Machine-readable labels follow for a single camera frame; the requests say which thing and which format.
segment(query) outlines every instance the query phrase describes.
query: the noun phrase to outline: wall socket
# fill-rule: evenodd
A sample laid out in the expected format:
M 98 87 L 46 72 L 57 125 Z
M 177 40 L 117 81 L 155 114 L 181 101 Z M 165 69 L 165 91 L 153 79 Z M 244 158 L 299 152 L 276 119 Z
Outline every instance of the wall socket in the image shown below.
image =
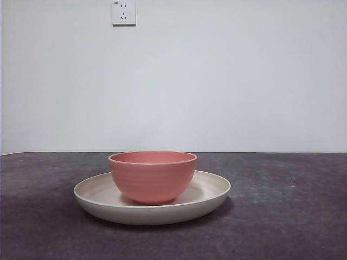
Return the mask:
M 135 0 L 114 0 L 112 2 L 112 25 L 136 25 Z

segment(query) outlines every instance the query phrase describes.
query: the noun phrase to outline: white plate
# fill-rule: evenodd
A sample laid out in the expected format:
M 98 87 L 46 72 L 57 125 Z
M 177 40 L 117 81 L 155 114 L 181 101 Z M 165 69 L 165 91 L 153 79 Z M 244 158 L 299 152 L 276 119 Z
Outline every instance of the white plate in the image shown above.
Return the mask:
M 171 203 L 143 206 L 122 195 L 111 174 L 104 173 L 78 183 L 74 193 L 81 207 L 98 218 L 131 225 L 161 225 L 210 213 L 223 203 L 230 188 L 223 177 L 195 171 L 189 187 Z

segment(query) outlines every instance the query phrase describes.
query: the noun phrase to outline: bowl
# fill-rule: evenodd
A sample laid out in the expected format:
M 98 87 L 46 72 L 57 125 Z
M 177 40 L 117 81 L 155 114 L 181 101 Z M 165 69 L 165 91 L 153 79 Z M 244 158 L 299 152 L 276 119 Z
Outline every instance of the bowl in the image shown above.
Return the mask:
M 175 151 L 139 151 L 108 157 L 118 189 L 144 205 L 162 205 L 190 184 L 197 156 Z

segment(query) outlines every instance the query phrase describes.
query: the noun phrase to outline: ribbed bowl exterior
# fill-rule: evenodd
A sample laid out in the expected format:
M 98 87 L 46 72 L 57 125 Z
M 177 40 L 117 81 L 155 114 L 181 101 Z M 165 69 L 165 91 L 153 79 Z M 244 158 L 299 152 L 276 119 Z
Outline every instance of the ribbed bowl exterior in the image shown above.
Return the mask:
M 146 205 L 164 204 L 189 186 L 196 159 L 168 164 L 125 164 L 111 161 L 111 173 L 118 189 Z

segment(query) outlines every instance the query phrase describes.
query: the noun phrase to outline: plate rim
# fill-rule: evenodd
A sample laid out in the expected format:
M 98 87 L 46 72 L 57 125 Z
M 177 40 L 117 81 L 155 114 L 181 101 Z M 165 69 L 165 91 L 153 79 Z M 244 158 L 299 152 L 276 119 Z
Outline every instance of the plate rim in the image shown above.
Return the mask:
M 179 203 L 179 204 L 169 204 L 169 205 L 151 205 L 151 206 L 131 206 L 131 205 L 112 205 L 112 204 L 107 204 L 107 203 L 100 203 L 100 202 L 95 202 L 95 201 L 92 201 L 92 200 L 89 200 L 89 199 L 85 199 L 83 198 L 82 196 L 78 195 L 77 192 L 76 192 L 76 189 L 79 185 L 81 185 L 83 182 L 85 181 L 88 181 L 90 179 L 93 179 L 93 178 L 96 178 L 96 177 L 99 177 L 101 175 L 105 175 L 105 174 L 111 174 L 110 172 L 105 172 L 105 173 L 102 173 L 102 174 L 98 174 L 98 175 L 95 175 L 95 176 L 91 176 L 83 181 L 80 181 L 79 183 L 77 183 L 74 187 L 74 195 L 80 199 L 80 200 L 83 200 L 85 202 L 88 202 L 88 203 L 91 203 L 91 204 L 94 204 L 94 205 L 100 205 L 100 206 L 107 206 L 107 207 L 114 207 L 114 208 L 128 208 L 128 209 L 158 209 L 158 208 L 163 208 L 163 207 L 178 207 L 178 206 L 185 206 L 185 205 L 191 205 L 191 204 L 196 204 L 196 203 L 202 203 L 202 202 L 208 202 L 212 199 L 216 199 L 216 198 L 219 198 L 219 197 L 222 197 L 224 196 L 225 194 L 227 194 L 231 188 L 232 188 L 232 185 L 231 183 L 229 182 L 229 180 L 227 180 L 226 178 L 222 177 L 222 176 L 219 176 L 217 174 L 214 174 L 214 173 L 210 173 L 210 172 L 205 172 L 205 171 L 200 171 L 200 170 L 195 170 L 196 172 L 203 172 L 203 173 L 207 173 L 207 174 L 211 174 L 211 175 L 214 175 L 214 176 L 217 176 L 218 178 L 221 178 L 223 179 L 224 181 L 226 181 L 228 183 L 228 188 L 223 191 L 221 194 L 217 195 L 217 196 L 214 196 L 212 198 L 208 198 L 208 199 L 205 199 L 205 200 L 200 200 L 200 201 L 190 201 L 190 202 L 186 202 L 186 203 Z

